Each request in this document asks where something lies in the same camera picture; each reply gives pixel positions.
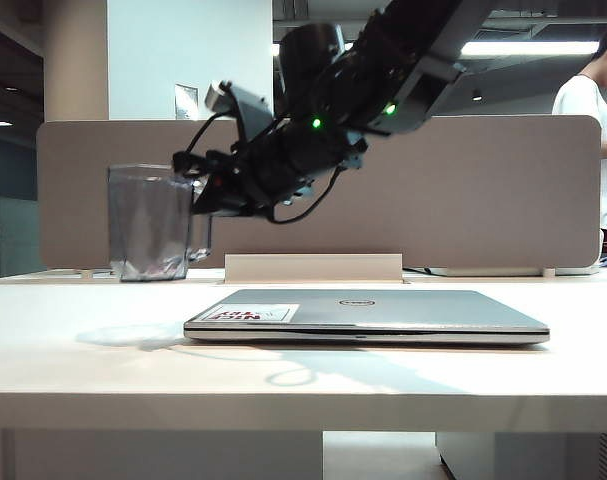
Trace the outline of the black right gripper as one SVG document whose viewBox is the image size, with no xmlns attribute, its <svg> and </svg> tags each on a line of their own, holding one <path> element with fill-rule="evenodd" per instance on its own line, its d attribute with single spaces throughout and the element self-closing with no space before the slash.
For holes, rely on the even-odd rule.
<svg viewBox="0 0 607 480">
<path fill-rule="evenodd" d="M 262 217 L 314 182 L 314 131 L 279 129 L 251 142 L 233 156 L 207 151 L 204 156 L 179 151 L 172 156 L 177 175 L 221 177 L 193 180 L 193 215 Z"/>
</svg>

